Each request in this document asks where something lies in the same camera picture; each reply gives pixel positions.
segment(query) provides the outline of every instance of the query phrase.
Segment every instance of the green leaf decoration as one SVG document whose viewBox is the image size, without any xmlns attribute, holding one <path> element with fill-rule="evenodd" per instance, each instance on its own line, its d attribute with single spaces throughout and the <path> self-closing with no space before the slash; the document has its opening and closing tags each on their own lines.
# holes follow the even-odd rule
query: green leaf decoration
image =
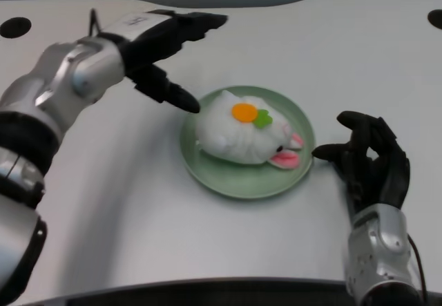
<svg viewBox="0 0 442 306">
<path fill-rule="evenodd" d="M 269 111 L 266 111 L 265 109 L 258 109 L 258 116 L 253 121 L 253 124 L 255 124 L 257 128 L 265 128 L 272 122 L 273 118 L 269 116 Z"/>
</svg>

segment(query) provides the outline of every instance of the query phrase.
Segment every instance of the black hole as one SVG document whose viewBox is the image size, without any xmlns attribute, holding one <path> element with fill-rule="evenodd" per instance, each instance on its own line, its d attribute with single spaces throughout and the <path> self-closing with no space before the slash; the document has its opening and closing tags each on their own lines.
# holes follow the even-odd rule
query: black hole
<svg viewBox="0 0 442 306">
<path fill-rule="evenodd" d="M 442 30 L 442 10 L 433 10 L 428 14 L 428 21 L 434 27 Z"/>
<path fill-rule="evenodd" d="M 27 18 L 11 18 L 0 25 L 0 35 L 8 39 L 18 38 L 28 33 L 31 26 L 32 24 Z"/>
</svg>

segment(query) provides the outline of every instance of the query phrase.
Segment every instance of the orange circle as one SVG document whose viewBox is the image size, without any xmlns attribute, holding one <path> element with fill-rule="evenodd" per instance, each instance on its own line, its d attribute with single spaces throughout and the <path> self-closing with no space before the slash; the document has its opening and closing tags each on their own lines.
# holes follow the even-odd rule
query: orange circle
<svg viewBox="0 0 442 306">
<path fill-rule="evenodd" d="M 253 122 L 258 116 L 258 109 L 251 104 L 236 104 L 232 108 L 232 115 L 243 123 Z"/>
</svg>

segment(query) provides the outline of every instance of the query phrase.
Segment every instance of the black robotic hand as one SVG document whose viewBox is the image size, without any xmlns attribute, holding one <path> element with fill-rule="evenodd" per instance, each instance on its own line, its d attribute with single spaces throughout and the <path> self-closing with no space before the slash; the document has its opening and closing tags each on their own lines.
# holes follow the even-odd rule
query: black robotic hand
<svg viewBox="0 0 442 306">
<path fill-rule="evenodd" d="M 198 101 L 181 86 L 170 82 L 166 72 L 153 63 L 177 53 L 185 41 L 197 41 L 205 37 L 209 30 L 219 28 L 227 21 L 227 16 L 204 12 L 191 12 L 180 15 L 171 10 L 154 10 L 138 14 L 125 24 L 143 26 L 135 39 L 128 39 L 124 34 L 102 32 L 97 15 L 92 10 L 89 35 L 96 27 L 98 37 L 117 44 L 121 53 L 126 76 L 135 83 L 135 88 L 157 102 L 167 101 L 191 113 L 198 113 Z"/>
<path fill-rule="evenodd" d="M 410 182 L 410 163 L 392 130 L 382 117 L 353 111 L 342 112 L 338 121 L 352 130 L 350 141 L 319 146 L 313 156 L 335 164 L 355 212 L 375 203 L 400 209 Z M 369 147 L 378 153 L 375 160 L 367 157 Z"/>
</svg>

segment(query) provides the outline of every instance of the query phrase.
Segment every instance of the silver robotic wrist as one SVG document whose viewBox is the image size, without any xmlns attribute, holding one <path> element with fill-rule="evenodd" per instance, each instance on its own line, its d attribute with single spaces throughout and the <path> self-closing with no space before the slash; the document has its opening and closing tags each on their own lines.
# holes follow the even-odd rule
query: silver robotic wrist
<svg viewBox="0 0 442 306">
<path fill-rule="evenodd" d="M 413 287 L 407 269 L 411 250 L 402 211 L 388 204 L 374 204 L 356 214 L 352 226 L 347 287 L 356 304 L 361 305 L 381 285 Z"/>
</svg>

